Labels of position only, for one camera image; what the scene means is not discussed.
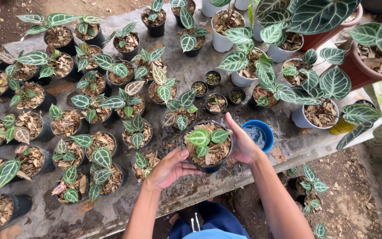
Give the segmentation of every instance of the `brown pot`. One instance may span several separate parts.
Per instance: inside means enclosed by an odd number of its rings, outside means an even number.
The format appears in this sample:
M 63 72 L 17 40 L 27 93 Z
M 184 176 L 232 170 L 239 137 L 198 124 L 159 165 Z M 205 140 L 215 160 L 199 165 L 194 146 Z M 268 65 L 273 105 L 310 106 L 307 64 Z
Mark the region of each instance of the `brown pot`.
M 352 42 L 344 62 L 338 66 L 350 77 L 352 91 L 382 80 L 382 74 L 371 70 L 360 59 L 357 45 L 356 41 Z
M 304 45 L 302 48 L 300 48 L 301 51 L 306 52 L 309 49 L 318 49 L 322 44 L 326 43 L 328 40 L 331 39 L 331 37 L 335 36 L 337 33 L 339 33 L 341 30 L 347 27 L 351 27 L 356 25 L 361 19 L 363 15 L 363 9 L 362 5 L 359 4 L 357 6 L 357 14 L 355 19 L 348 23 L 341 23 L 336 28 L 332 29 L 331 31 L 318 33 L 314 35 L 304 35 Z

